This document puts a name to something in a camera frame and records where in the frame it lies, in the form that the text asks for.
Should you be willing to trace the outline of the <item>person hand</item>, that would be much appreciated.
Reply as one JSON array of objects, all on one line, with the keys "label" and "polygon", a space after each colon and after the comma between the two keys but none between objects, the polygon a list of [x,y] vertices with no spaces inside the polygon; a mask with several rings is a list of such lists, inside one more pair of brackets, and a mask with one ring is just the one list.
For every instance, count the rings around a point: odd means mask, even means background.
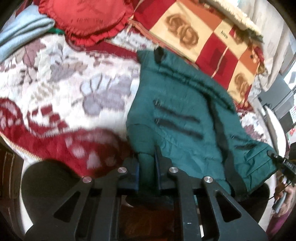
[{"label": "person hand", "polygon": [[277,213],[278,216],[283,216],[290,210],[293,197],[295,196],[295,187],[293,187],[291,184],[288,184],[287,181],[284,182],[284,179],[284,176],[280,176],[274,193],[275,201],[278,201],[285,195],[284,201]]}]

